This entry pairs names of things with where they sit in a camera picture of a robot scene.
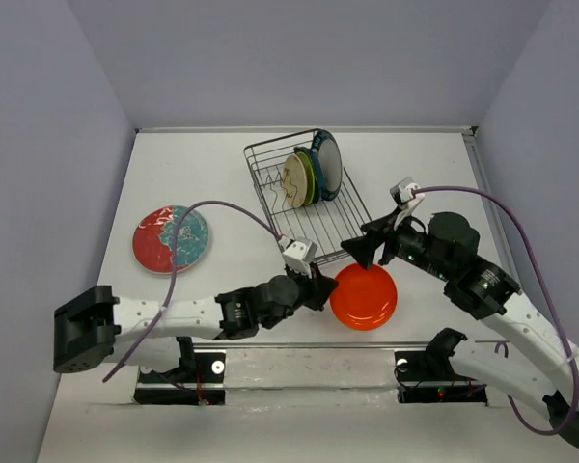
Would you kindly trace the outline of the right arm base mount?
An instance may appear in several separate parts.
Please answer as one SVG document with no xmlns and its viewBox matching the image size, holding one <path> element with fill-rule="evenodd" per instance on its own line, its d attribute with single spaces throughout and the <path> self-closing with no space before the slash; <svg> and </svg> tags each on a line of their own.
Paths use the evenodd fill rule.
<svg viewBox="0 0 579 463">
<path fill-rule="evenodd" d="M 454 373 L 425 350 L 397 351 L 393 373 L 400 404 L 488 402 L 484 383 Z"/>
</svg>

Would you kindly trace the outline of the lime green plate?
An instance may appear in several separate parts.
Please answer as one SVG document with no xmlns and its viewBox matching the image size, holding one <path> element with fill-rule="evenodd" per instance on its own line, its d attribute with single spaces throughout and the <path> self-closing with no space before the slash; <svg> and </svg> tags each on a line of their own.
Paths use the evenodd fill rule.
<svg viewBox="0 0 579 463">
<path fill-rule="evenodd" d="M 303 206 L 307 206 L 313 202 L 315 192 L 316 192 L 315 173 L 314 173 L 313 165 L 311 163 L 310 156 L 307 153 L 305 153 L 304 151 L 299 151 L 296 153 L 296 155 L 298 156 L 298 158 L 302 162 L 304 170 L 305 170 L 305 174 L 306 174 L 306 180 L 307 180 L 306 188 L 307 188 L 307 190 L 306 190 L 306 195 L 305 195 L 305 200 L 303 202 Z"/>
</svg>

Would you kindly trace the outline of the green rimmed white plate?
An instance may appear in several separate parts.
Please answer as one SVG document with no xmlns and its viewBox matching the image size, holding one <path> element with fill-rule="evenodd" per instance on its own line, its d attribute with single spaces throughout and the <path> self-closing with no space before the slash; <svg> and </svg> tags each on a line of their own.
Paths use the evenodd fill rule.
<svg viewBox="0 0 579 463">
<path fill-rule="evenodd" d="M 337 197 L 343 182 L 344 170 L 339 145 L 329 131 L 319 130 L 313 138 L 312 152 L 323 174 L 323 181 L 318 182 L 321 197 L 325 201 L 332 201 Z"/>
</svg>

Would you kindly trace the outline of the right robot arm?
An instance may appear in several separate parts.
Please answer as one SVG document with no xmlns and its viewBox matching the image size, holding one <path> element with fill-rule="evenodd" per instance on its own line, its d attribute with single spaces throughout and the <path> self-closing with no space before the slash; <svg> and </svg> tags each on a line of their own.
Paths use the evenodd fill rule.
<svg viewBox="0 0 579 463">
<path fill-rule="evenodd" d="M 520 284 L 479 256 L 479 233 L 461 215 L 438 212 L 420 231 L 400 210 L 362 226 L 342 248 L 363 268 L 399 258 L 444 282 L 453 305 L 512 344 L 531 364 L 526 369 L 481 352 L 465 335 L 444 329 L 426 349 L 434 377 L 453 372 L 481 379 L 542 414 L 552 431 L 579 449 L 579 347 L 561 336 Z M 379 260 L 374 255 L 382 252 Z"/>
</svg>

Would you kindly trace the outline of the beige floral plate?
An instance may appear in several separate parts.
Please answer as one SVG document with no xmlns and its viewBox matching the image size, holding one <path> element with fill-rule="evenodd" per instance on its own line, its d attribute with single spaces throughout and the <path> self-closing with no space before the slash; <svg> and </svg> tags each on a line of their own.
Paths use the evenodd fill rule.
<svg viewBox="0 0 579 463">
<path fill-rule="evenodd" d="M 308 178 L 301 158 L 293 153 L 284 163 L 282 184 L 288 203 L 292 208 L 301 207 L 307 197 Z"/>
</svg>

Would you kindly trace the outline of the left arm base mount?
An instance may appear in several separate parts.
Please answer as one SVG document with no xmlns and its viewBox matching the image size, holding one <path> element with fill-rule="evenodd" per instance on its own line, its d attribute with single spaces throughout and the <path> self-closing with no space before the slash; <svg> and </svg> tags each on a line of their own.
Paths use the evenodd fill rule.
<svg viewBox="0 0 579 463">
<path fill-rule="evenodd" d="M 175 339 L 176 368 L 159 373 L 140 369 L 133 394 L 139 405 L 223 406 L 226 351 L 196 348 L 191 338 Z"/>
</svg>

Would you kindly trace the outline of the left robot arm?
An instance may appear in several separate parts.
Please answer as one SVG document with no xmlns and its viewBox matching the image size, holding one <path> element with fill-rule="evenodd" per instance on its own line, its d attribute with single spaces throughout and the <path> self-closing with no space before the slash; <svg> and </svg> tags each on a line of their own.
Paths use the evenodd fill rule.
<svg viewBox="0 0 579 463">
<path fill-rule="evenodd" d="M 53 369 L 61 374 L 117 363 L 188 378 L 194 357 L 174 345 L 183 338 L 242 340 L 270 330 L 302 308 L 323 310 L 338 284 L 316 265 L 310 275 L 287 270 L 266 283 L 200 300 L 155 301 L 118 297 L 93 286 L 54 312 Z"/>
</svg>

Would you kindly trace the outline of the red and teal plate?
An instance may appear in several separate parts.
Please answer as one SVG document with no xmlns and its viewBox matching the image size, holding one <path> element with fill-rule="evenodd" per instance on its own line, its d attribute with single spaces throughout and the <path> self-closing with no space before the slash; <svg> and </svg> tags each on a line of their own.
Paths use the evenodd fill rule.
<svg viewBox="0 0 579 463">
<path fill-rule="evenodd" d="M 210 228 L 198 211 L 190 212 L 182 220 L 175 235 L 185 211 L 181 205 L 164 206 L 149 213 L 136 226 L 131 250 L 145 270 L 170 275 L 174 269 L 181 272 L 203 257 L 210 244 Z"/>
</svg>

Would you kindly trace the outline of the orange plate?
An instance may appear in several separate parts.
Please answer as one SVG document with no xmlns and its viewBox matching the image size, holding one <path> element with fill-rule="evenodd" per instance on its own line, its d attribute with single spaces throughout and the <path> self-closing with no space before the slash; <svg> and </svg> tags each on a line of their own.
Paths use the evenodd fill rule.
<svg viewBox="0 0 579 463">
<path fill-rule="evenodd" d="M 392 276 L 378 265 L 363 269 L 352 263 L 335 278 L 329 298 L 334 316 L 347 328 L 372 331 L 385 325 L 396 311 L 399 295 Z"/>
</svg>

